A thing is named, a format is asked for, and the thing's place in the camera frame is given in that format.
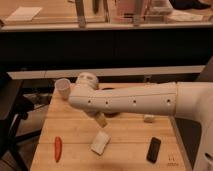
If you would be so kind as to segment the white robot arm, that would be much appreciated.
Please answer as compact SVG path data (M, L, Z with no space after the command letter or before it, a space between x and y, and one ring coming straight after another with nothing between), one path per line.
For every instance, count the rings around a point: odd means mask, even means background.
M105 127L104 113L173 116L201 125L193 171L213 171L213 82L169 82L101 90L96 75L80 73L69 104Z

